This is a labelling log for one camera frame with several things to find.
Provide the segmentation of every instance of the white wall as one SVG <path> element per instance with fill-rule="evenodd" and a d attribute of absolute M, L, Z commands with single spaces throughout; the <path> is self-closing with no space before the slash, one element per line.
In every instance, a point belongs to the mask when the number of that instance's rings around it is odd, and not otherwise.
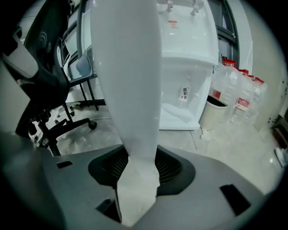
<path fill-rule="evenodd" d="M 260 77 L 267 85 L 265 103 L 254 124 L 255 128 L 271 127 L 278 117 L 284 102 L 287 86 L 287 68 L 281 47 L 264 19 L 246 1 L 241 4 L 248 18 L 253 39 L 253 75 Z"/>

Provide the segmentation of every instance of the black office chair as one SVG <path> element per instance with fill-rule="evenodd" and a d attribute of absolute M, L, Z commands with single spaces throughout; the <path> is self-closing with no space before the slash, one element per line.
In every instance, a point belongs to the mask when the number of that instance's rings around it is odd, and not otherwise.
<path fill-rule="evenodd" d="M 38 72 L 28 79 L 30 84 L 21 87 L 30 97 L 30 102 L 24 111 L 16 133 L 28 137 L 28 129 L 33 129 L 33 121 L 37 121 L 43 132 L 40 145 L 50 147 L 53 155 L 60 155 L 56 138 L 85 123 L 91 129 L 97 123 L 88 118 L 73 122 L 65 103 L 71 87 L 57 57 L 57 47 L 61 45 L 69 14 L 69 1 L 47 0 L 32 24 L 25 39 L 24 46 L 38 64 Z M 69 121 L 60 121 L 48 129 L 46 122 L 51 116 L 50 111 L 63 105 Z"/>

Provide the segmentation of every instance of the dispenser tap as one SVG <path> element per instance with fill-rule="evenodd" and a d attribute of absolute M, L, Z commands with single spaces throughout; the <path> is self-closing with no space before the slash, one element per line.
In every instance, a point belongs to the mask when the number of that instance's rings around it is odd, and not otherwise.
<path fill-rule="evenodd" d="M 192 7 L 193 10 L 191 11 L 191 14 L 194 16 L 196 13 L 199 12 L 199 10 L 204 6 L 203 0 L 192 0 Z"/>
<path fill-rule="evenodd" d="M 166 0 L 166 2 L 168 3 L 167 11 L 171 12 L 173 8 L 173 0 Z"/>

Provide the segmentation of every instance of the office chair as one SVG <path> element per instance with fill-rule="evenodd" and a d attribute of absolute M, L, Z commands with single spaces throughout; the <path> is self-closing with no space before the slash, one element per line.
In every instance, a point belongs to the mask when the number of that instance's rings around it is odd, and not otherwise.
<path fill-rule="evenodd" d="M 90 45 L 85 52 L 83 53 L 82 57 L 79 59 L 78 63 L 76 64 L 76 69 L 79 71 L 82 77 L 73 79 L 70 81 L 71 84 L 74 84 L 74 81 L 81 83 L 87 81 L 89 91 L 92 97 L 92 102 L 98 110 L 98 107 L 95 102 L 94 94 L 92 91 L 91 83 L 90 80 L 93 78 L 96 78 L 97 75 L 95 74 L 94 68 L 93 68 L 93 54 L 92 54 L 92 45 Z"/>
<path fill-rule="evenodd" d="M 57 137 L 85 123 L 88 123 L 91 129 L 97 126 L 95 121 L 90 121 L 88 118 L 73 122 L 65 103 L 71 84 L 58 62 L 57 47 L 61 46 L 59 37 L 64 33 L 68 14 L 68 0 L 47 0 L 35 18 L 24 42 L 25 48 L 37 62 L 39 70 L 35 76 L 27 79 L 28 84 L 21 85 L 31 100 L 20 119 L 16 133 L 29 137 L 28 129 L 33 130 L 32 122 L 37 121 L 43 132 L 40 146 L 49 146 L 54 156 L 60 155 L 56 145 Z M 61 105 L 69 121 L 64 119 L 48 129 L 46 122 L 51 116 L 50 111 Z"/>

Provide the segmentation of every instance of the red label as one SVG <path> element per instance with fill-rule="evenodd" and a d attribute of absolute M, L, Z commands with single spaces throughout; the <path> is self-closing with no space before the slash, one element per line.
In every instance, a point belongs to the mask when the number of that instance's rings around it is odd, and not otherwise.
<path fill-rule="evenodd" d="M 168 21 L 171 28 L 177 28 L 177 21 Z"/>
<path fill-rule="evenodd" d="M 219 91 L 217 91 L 217 90 L 214 89 L 212 95 L 213 95 L 214 97 L 220 99 L 221 92 L 219 92 Z"/>
<path fill-rule="evenodd" d="M 246 111 L 249 107 L 249 104 L 249 101 L 246 101 L 243 98 L 239 98 L 236 107 L 243 111 Z"/>

